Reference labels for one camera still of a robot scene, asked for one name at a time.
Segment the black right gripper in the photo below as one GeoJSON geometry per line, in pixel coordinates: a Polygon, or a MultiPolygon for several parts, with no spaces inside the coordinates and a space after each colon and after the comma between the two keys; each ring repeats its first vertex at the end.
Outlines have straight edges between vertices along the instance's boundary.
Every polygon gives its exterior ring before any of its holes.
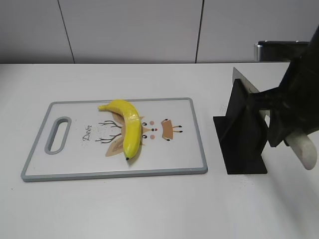
{"type": "Polygon", "coordinates": [[[254,108],[270,110],[267,139],[271,147],[297,128],[306,134],[319,129],[319,74],[301,58],[290,62],[278,87],[251,93],[250,99],[254,108]]]}

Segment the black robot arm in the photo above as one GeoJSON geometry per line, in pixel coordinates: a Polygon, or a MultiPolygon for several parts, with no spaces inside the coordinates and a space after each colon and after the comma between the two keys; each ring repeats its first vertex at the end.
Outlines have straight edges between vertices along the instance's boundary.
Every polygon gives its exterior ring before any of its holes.
{"type": "Polygon", "coordinates": [[[288,62],[275,88],[254,93],[253,105],[270,111],[267,138],[276,147],[297,129],[306,135],[319,129],[319,32],[310,41],[259,41],[258,62],[288,62]]]}

